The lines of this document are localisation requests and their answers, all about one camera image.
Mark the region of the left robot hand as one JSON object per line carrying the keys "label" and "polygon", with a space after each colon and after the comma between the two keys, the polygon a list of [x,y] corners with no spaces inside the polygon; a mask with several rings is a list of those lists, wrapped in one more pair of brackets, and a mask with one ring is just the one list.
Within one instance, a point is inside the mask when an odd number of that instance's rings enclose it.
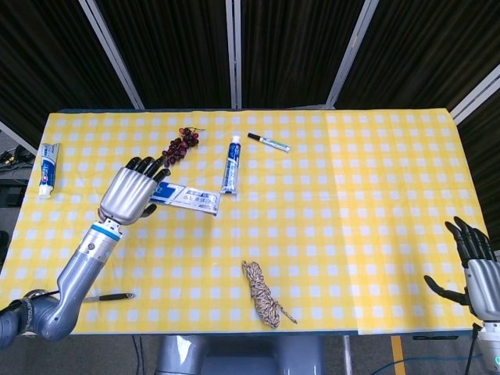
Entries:
{"label": "left robot hand", "polygon": [[146,218],[157,209],[150,199],[159,183],[170,175],[165,157],[133,157],[117,172],[102,197],[98,208],[98,221],[110,220],[129,226]]}

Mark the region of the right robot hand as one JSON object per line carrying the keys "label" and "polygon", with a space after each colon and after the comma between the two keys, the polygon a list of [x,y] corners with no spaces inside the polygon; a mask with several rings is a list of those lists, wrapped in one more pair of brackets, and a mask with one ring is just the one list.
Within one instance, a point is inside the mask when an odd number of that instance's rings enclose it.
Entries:
{"label": "right robot hand", "polygon": [[429,275],[425,280],[436,295],[462,306],[467,306],[479,320],[499,321],[499,261],[486,234],[459,217],[445,222],[452,234],[466,279],[463,292],[438,285]]}

